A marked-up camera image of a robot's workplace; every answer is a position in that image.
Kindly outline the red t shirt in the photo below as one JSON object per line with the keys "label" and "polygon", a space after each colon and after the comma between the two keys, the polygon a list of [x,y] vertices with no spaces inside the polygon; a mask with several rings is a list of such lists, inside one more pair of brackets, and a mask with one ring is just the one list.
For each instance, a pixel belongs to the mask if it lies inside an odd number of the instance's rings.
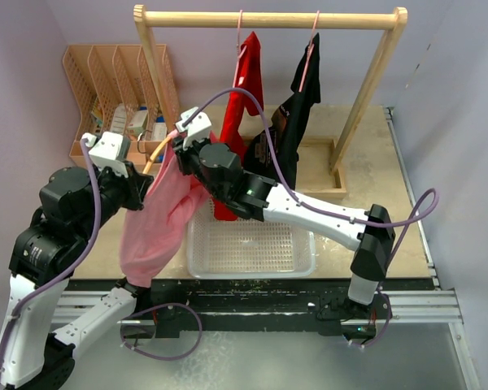
{"label": "red t shirt", "polygon": [[[234,86],[251,93],[261,108],[264,108],[260,52],[259,38],[255,32],[251,32],[241,44],[241,55],[237,61]],[[247,110],[250,116],[259,115],[255,104],[245,94],[231,93],[220,133],[220,141],[227,144],[230,150],[240,157],[241,163],[244,161],[247,150],[247,146],[238,131],[244,110]]]}

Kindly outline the orange hanger with metal hook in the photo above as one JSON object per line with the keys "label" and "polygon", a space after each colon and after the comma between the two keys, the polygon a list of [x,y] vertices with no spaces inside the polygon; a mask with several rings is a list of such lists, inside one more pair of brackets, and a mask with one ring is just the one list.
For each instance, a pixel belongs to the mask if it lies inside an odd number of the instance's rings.
{"label": "orange hanger with metal hook", "polygon": [[[142,142],[143,136],[147,133],[147,130],[143,131],[138,137],[137,137],[137,152],[139,154],[145,154],[145,152],[142,150],[140,144]],[[155,160],[159,155],[161,155],[161,152],[165,149],[166,145],[177,135],[177,131],[173,130],[171,131],[154,149],[154,151],[151,153],[150,157],[146,159],[146,165],[142,169],[143,174],[148,174],[150,172],[150,169],[155,163]]]}

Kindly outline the pink tank top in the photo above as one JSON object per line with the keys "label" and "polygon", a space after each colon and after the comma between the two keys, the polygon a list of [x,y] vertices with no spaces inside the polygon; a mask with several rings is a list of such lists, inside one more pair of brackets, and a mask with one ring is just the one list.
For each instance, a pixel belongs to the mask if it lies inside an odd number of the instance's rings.
{"label": "pink tank top", "polygon": [[172,145],[167,144],[143,209],[125,215],[119,258],[130,284],[150,287],[178,252],[188,222],[208,199],[208,191],[194,176],[182,175]]}

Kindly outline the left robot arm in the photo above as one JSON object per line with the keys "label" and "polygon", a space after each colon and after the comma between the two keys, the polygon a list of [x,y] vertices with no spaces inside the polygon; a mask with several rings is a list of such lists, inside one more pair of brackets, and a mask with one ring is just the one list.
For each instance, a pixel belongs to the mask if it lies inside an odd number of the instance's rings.
{"label": "left robot arm", "polygon": [[56,331],[50,329],[59,298],[92,249],[98,230],[121,208],[139,211],[153,176],[125,165],[65,167],[41,188],[41,205],[16,239],[9,268],[10,295],[0,335],[0,388],[59,389],[77,358],[115,322],[141,319],[150,290],[120,279],[91,310]]}

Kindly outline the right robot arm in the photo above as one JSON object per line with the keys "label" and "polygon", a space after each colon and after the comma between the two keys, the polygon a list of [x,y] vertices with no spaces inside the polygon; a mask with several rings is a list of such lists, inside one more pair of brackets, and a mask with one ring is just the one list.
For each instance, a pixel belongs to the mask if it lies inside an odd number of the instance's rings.
{"label": "right robot arm", "polygon": [[287,223],[325,236],[353,252],[346,311],[363,318],[374,308],[374,296],[386,279],[395,232],[385,207],[341,208],[296,193],[265,176],[246,171],[224,143],[172,140],[179,169],[194,176],[208,193],[241,219]]}

